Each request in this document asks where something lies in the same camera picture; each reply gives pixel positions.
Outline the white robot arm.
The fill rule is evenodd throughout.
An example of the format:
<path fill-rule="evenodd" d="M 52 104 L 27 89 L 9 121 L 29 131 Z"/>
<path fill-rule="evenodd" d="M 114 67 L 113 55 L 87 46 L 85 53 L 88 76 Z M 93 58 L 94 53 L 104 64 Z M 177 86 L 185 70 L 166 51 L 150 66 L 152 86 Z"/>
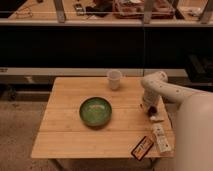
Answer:
<path fill-rule="evenodd" d="M 174 171 L 213 171 L 213 92 L 171 84 L 164 71 L 144 76 L 141 85 L 146 106 L 159 96 L 179 104 Z"/>

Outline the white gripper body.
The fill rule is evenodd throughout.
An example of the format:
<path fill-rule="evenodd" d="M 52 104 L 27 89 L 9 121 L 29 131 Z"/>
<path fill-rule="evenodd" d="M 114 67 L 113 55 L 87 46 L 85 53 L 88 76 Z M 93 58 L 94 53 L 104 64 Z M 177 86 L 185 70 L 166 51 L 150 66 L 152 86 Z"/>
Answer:
<path fill-rule="evenodd" d="M 151 91 L 151 90 L 145 90 L 144 91 L 144 94 L 142 96 L 141 107 L 147 115 L 155 115 L 156 114 L 156 113 L 155 114 L 149 114 L 148 110 L 151 106 L 157 108 L 159 98 L 160 98 L 160 95 Z"/>

